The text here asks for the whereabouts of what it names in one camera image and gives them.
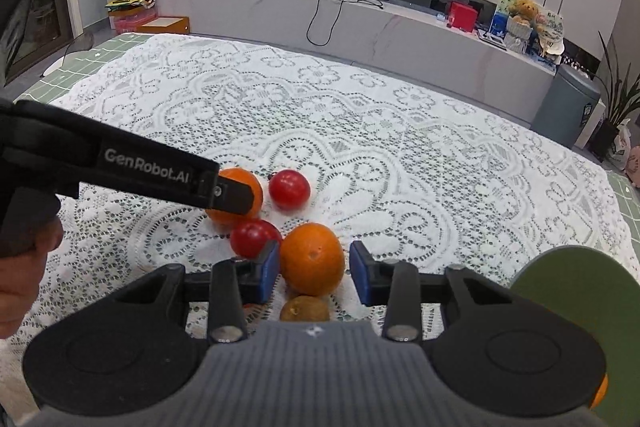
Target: white star logo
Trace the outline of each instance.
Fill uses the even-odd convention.
[[[305,333],[316,339],[319,335],[324,333],[324,330],[320,326],[314,324],[312,327],[306,328]]]

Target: potted plant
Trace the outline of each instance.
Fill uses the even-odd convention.
[[[611,38],[611,47],[615,58],[615,71],[611,64],[607,46],[600,32],[600,42],[604,49],[604,57],[607,61],[607,69],[609,70],[609,81],[605,81],[599,76],[595,76],[604,86],[607,108],[605,111],[605,119],[602,125],[596,131],[589,142],[589,149],[594,156],[603,161],[609,151],[613,140],[618,135],[618,126],[628,117],[629,113],[640,108],[640,74],[636,78],[635,83],[629,86],[629,72],[631,63],[626,67],[624,76],[620,76],[620,61],[618,59],[618,51],[616,43]]]

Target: human hand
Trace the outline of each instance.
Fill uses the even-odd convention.
[[[63,234],[56,217],[38,230],[31,250],[0,259],[0,339],[14,334],[31,309],[38,297],[47,253],[60,246]]]

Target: power cord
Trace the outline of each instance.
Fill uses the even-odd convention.
[[[316,3],[316,12],[314,13],[314,16],[311,17],[311,21],[309,22],[309,26],[306,28],[306,40],[309,41],[311,44],[313,44],[314,46],[318,46],[319,48],[326,46],[329,41],[331,40],[331,35],[334,32],[334,27],[336,25],[336,23],[338,22],[338,19],[340,18],[340,13],[342,12],[342,5],[345,2],[350,2],[350,3],[363,3],[363,4],[369,4],[371,6],[375,6],[377,8],[380,8],[381,10],[384,9],[384,6],[382,4],[381,0],[341,0],[340,1],[340,7],[338,8],[338,15],[335,16],[335,21],[334,23],[331,25],[331,29],[329,30],[329,38],[326,40],[326,42],[324,44],[319,44],[317,42],[313,42],[310,38],[309,38],[309,32],[311,31],[311,26],[313,25],[314,21],[316,20],[316,16],[318,15],[318,10],[320,9],[320,0],[318,0],[318,2]]]

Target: plant pot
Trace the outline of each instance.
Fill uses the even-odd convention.
[[[613,140],[618,135],[618,128],[609,120],[604,120],[600,128],[589,140],[589,150],[599,162],[603,162],[607,152],[611,149]]]

